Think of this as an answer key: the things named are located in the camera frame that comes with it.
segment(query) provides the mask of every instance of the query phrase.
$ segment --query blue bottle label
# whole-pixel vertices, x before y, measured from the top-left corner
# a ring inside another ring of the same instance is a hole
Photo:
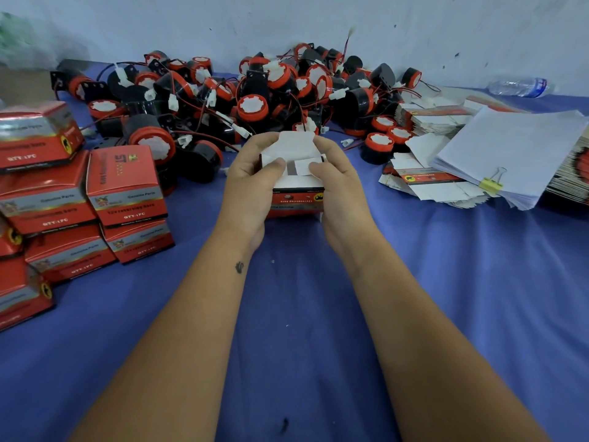
[[[529,92],[529,94],[526,97],[527,98],[537,98],[542,93],[544,93],[544,90],[546,89],[548,84],[549,84],[549,82],[546,79],[536,78],[536,83],[534,85],[534,89],[531,92]]]

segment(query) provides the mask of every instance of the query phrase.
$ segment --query person's right hand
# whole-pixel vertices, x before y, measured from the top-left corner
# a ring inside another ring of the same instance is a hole
[[[328,160],[309,164],[309,171],[325,186],[323,230],[329,245],[344,259],[363,239],[379,231],[368,209],[360,178],[343,150],[320,136],[315,136],[313,142]]]

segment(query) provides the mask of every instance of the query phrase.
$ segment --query hand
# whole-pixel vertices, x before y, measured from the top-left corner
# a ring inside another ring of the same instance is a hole
[[[309,171],[325,186],[323,230],[329,245],[344,259],[368,234],[379,234],[379,231],[368,209],[360,178],[343,150],[327,138],[315,136],[313,142],[328,159],[326,163],[309,164]]]
[[[284,173],[286,163],[278,158],[254,173],[260,152],[278,140],[278,133],[252,136],[227,171],[223,205],[216,230],[230,233],[243,242],[248,255],[260,246],[264,237],[264,220],[270,211],[272,189]]]

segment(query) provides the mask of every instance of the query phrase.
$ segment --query blue fabric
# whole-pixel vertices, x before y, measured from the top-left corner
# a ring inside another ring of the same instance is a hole
[[[515,101],[589,114],[586,98]],[[89,121],[83,106],[76,117]],[[472,210],[419,201],[379,184],[357,149],[348,155],[380,230],[434,301],[552,438],[584,440],[589,221],[501,199]],[[181,181],[167,199],[173,249],[61,286],[54,311],[0,333],[1,441],[67,438],[178,287],[223,185]],[[273,440],[399,440],[362,311],[314,217],[267,222],[227,370],[217,441]]]

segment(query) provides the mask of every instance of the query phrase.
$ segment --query water bottle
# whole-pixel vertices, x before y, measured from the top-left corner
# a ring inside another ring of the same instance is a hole
[[[491,94],[519,96],[521,98],[539,98],[554,92],[554,84],[542,78],[517,78],[500,76],[487,85]]]

